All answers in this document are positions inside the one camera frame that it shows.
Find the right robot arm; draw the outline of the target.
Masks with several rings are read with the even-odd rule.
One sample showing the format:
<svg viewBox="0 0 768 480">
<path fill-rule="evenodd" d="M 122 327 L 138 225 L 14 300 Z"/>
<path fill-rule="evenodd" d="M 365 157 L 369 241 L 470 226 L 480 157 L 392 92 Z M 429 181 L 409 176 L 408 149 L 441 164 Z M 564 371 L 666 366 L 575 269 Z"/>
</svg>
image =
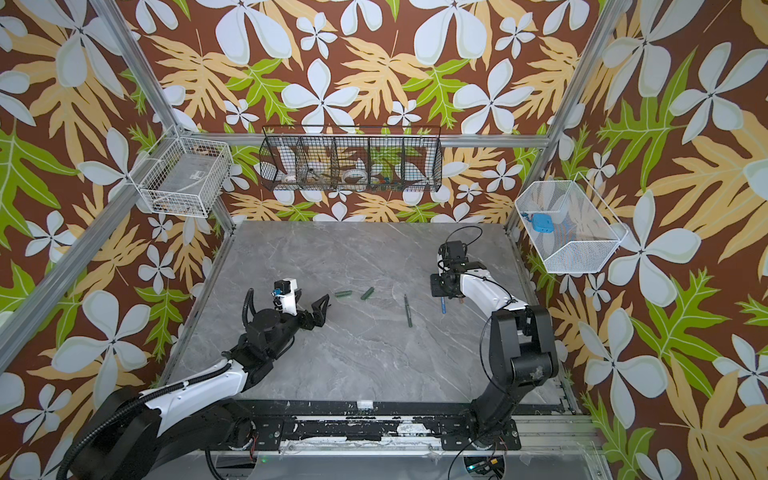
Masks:
<svg viewBox="0 0 768 480">
<path fill-rule="evenodd" d="M 471 442 L 485 446 L 512 430 L 518 405 L 558 375 L 559 360 L 548 310 L 515 298 L 468 249 L 459 240 L 438 247 L 430 288 L 436 298 L 470 300 L 486 317 L 478 351 L 488 386 L 470 404 Z"/>
</svg>

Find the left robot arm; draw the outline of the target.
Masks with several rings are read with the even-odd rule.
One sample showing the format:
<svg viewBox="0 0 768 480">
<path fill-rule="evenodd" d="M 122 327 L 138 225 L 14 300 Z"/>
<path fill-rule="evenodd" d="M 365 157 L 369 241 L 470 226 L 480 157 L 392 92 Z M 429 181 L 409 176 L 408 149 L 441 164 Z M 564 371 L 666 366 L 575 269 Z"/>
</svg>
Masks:
<svg viewBox="0 0 768 480">
<path fill-rule="evenodd" d="M 299 309 L 301 292 L 287 280 L 275 283 L 270 308 L 256 310 L 253 295 L 243 302 L 243 334 L 218 363 L 164 387 L 110 394 L 64 453 L 57 478 L 141 479 L 174 445 L 188 452 L 223 442 L 238 423 L 229 399 L 260 383 L 299 330 L 323 326 L 330 306 L 324 295 Z"/>
</svg>

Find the green pen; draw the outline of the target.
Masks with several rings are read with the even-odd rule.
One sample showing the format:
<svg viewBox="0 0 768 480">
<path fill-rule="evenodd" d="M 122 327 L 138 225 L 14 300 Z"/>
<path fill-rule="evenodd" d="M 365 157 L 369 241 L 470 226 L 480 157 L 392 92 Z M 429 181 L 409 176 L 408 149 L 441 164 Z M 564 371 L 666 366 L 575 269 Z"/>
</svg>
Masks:
<svg viewBox="0 0 768 480">
<path fill-rule="evenodd" d="M 407 325 L 409 328 L 413 328 L 413 319 L 412 319 L 412 312 L 409 304 L 409 299 L 407 294 L 403 295 L 403 302 L 404 302 L 404 310 L 407 320 Z"/>
</svg>

